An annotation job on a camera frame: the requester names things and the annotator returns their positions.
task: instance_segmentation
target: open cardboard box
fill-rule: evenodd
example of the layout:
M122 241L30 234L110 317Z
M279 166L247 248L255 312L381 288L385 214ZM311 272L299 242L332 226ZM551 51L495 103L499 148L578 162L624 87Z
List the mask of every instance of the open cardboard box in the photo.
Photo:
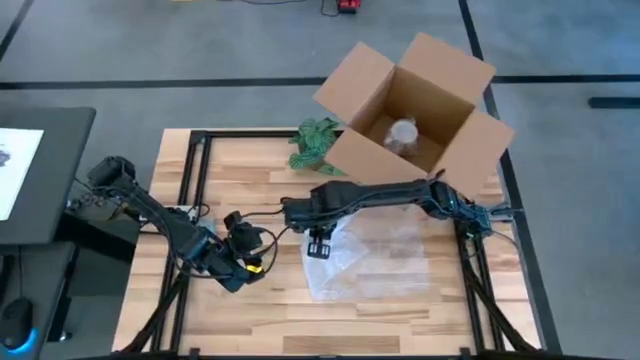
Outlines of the open cardboard box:
M349 127L325 160L364 184L412 181L445 169L443 180L473 198L513 137L475 102L495 68L426 34L396 66L359 43L314 95ZM417 155L401 158L382 144L393 122L412 117Z

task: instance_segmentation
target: plastic bag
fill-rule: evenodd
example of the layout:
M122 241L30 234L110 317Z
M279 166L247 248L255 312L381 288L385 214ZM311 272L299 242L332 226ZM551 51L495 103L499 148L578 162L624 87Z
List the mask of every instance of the plastic bag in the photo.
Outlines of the plastic bag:
M398 156L415 155L418 150L418 128L412 118L399 119L384 138L384 147Z
M428 263L423 229L426 214L417 206L363 209L342 218L332 233L327 260L301 251L314 301L382 298L426 292Z

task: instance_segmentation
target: wooden table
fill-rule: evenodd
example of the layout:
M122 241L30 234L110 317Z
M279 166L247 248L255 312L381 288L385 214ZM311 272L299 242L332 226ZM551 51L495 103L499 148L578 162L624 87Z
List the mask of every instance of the wooden table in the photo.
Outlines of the wooden table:
M190 132L169 129L163 135L151 194L166 205L175 204L178 198ZM330 179L290 170L287 159L293 151L294 145L282 138L213 140L204 199L211 206L209 216L215 219L222 235L222 218L231 211L274 211L279 208L281 197L308 196L309 189ZM194 174L198 165L196 161ZM193 199L194 188L190 188L189 199ZM501 200L500 180L494 175L488 179L481 201ZM208 355L446 355L458 353L460 347L473 349L452 222L426 215L424 220L428 222L423 241L430 279L424 293L378 300L314 302L302 268L300 235L288 232L280 241L274 270L261 282L230 294L215 281L191 281L180 353L187 353L191 347L199 347L202 354ZM380 221L391 223L387 219ZM278 217L256 217L252 223L273 231L283 227ZM497 225L496 230L512 236L509 225ZM539 346L515 247L499 237L487 238L485 244L500 308L530 343ZM140 236L114 349L125 346L154 310L166 255L163 237ZM163 348L168 348L171 319L169 316L165 324ZM490 339L488 321L483 320L485 339Z

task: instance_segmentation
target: artificial plant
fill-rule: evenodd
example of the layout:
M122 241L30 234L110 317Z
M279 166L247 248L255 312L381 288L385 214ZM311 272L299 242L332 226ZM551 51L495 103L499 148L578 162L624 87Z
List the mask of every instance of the artificial plant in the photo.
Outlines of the artificial plant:
M294 170L307 168L328 175L344 175L324 161L327 151L336 141L336 127L338 123L330 118L305 120L298 127L298 133L289 139L290 144L298 144L299 151L291 154L289 166Z

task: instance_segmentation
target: gray floor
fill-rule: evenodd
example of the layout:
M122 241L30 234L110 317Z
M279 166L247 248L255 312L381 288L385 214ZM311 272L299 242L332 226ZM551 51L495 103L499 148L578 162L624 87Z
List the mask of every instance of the gray floor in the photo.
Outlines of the gray floor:
M0 31L20 3L0 2ZM419 31L469 52L456 1L364 0L356 17L338 18L321 17L319 3L35 0L0 62L0 81L325 76L359 40L397 60ZM500 75L640 73L635 0L469 3ZM0 91L0 106L95 107L80 172L122 154L148 184L163 128L296 125L326 115L314 90ZM640 112L586 103L640 96L640 84L495 85L494 93L502 119L517 130L512 159L564 351L640 359ZM119 296L76 303L71 322L89 335L48 358L108 351Z

